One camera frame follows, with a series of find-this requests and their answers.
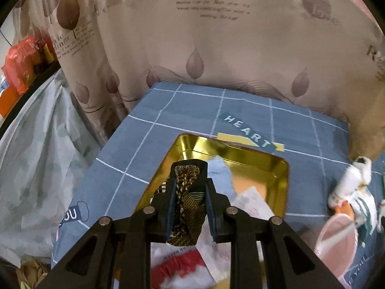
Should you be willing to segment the orange rubber toy animal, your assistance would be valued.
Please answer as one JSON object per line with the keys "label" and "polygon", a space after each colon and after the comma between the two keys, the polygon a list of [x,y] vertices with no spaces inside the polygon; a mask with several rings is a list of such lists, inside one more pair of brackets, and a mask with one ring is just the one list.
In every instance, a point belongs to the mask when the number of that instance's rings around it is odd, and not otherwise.
{"label": "orange rubber toy animal", "polygon": [[341,205],[337,205],[334,208],[334,211],[335,213],[346,214],[351,218],[352,221],[355,219],[354,210],[350,203],[346,200],[344,200]]}

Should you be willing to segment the white spoon in mug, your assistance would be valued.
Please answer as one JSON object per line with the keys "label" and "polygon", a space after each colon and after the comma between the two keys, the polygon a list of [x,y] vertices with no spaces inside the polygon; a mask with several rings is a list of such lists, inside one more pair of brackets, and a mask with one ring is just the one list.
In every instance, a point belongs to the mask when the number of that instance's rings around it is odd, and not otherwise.
{"label": "white spoon in mug", "polygon": [[344,228],[341,228],[338,232],[334,233],[332,236],[322,239],[315,247],[314,251],[318,256],[325,255],[329,250],[331,250],[337,243],[342,241],[346,236],[356,229],[355,222],[352,222],[346,225]]}

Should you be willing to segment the orange plastic bag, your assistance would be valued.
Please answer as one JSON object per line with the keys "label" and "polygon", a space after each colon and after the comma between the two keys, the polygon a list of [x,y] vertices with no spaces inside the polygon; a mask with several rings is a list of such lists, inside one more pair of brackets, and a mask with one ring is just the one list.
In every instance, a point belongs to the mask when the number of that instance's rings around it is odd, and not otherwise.
{"label": "orange plastic bag", "polygon": [[7,52],[1,68],[10,87],[23,95],[48,65],[57,60],[51,38],[27,35]]}

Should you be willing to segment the white fluffy sock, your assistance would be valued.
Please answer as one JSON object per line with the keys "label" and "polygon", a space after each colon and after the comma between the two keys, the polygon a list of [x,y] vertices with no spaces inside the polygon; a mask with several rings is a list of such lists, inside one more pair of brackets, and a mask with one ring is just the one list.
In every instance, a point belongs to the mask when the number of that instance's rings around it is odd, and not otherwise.
{"label": "white fluffy sock", "polygon": [[371,179],[372,160],[359,156],[346,168],[342,178],[332,190],[327,200],[328,207],[335,210],[337,207],[341,207],[343,203],[350,202],[358,189],[368,186]]}

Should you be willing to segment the pale green plastic sheet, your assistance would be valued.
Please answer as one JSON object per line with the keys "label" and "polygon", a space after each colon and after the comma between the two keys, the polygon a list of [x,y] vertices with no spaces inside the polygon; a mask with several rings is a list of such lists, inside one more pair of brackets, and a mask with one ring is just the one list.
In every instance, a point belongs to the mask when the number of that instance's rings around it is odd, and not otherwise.
{"label": "pale green plastic sheet", "polygon": [[63,71],[37,89],[1,138],[1,258],[49,258],[75,188],[101,145]]}

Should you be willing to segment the teal white printed cloth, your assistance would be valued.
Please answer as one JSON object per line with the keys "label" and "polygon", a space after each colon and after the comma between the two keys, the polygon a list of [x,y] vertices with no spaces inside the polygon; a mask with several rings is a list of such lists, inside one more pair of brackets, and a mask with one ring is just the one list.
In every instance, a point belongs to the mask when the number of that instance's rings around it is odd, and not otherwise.
{"label": "teal white printed cloth", "polygon": [[367,186],[362,185],[355,190],[350,199],[350,206],[354,212],[354,221],[358,231],[358,244],[365,247],[369,237],[373,235],[377,227],[375,198]]}

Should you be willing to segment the brown kraft paper bag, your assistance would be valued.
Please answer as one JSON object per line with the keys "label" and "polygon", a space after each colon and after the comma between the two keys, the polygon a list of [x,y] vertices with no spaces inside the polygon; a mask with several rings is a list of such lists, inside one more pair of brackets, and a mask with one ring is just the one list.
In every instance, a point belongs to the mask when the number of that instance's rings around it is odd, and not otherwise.
{"label": "brown kraft paper bag", "polygon": [[369,105],[366,113],[349,127],[348,157],[377,160],[384,152],[384,94]]}

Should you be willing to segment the gold red tin box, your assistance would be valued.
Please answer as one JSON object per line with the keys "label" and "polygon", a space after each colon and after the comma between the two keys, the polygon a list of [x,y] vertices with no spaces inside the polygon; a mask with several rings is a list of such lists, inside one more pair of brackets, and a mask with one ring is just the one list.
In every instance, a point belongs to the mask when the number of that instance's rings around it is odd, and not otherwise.
{"label": "gold red tin box", "polygon": [[136,210],[149,204],[155,189],[167,180],[173,163],[188,159],[208,161],[219,156],[230,168],[237,194],[255,187],[273,213],[284,217],[289,191],[289,164],[283,158],[245,145],[189,133],[180,134],[172,145],[167,146],[167,150]]}

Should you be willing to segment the beige leaf print curtain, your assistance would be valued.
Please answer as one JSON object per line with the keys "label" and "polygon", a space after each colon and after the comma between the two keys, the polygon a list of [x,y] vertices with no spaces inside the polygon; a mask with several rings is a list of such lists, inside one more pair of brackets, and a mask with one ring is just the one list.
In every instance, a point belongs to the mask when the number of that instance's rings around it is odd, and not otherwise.
{"label": "beige leaf print curtain", "polygon": [[384,94],[384,33],[362,0],[19,0],[15,39],[51,38],[107,140],[157,82],[208,85],[348,122]]}

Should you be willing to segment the white paper card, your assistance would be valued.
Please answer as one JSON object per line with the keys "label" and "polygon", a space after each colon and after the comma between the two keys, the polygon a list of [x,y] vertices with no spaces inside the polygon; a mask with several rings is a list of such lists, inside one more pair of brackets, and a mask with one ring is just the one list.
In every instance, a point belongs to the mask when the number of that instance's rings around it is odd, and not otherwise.
{"label": "white paper card", "polygon": [[[273,211],[264,201],[255,187],[243,191],[231,201],[231,205],[245,211],[251,217],[268,220],[274,216]],[[217,244],[214,242],[208,219],[202,226],[196,248],[200,253],[208,271],[216,283],[230,277],[230,243]]]}

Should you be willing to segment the light blue terry towel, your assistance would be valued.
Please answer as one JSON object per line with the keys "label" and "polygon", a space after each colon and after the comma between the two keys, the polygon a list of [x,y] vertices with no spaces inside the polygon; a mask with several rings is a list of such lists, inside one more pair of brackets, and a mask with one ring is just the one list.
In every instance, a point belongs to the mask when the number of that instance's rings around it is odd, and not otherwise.
{"label": "light blue terry towel", "polygon": [[207,176],[212,179],[216,192],[230,200],[237,196],[232,184],[232,173],[223,158],[216,156],[207,161]]}

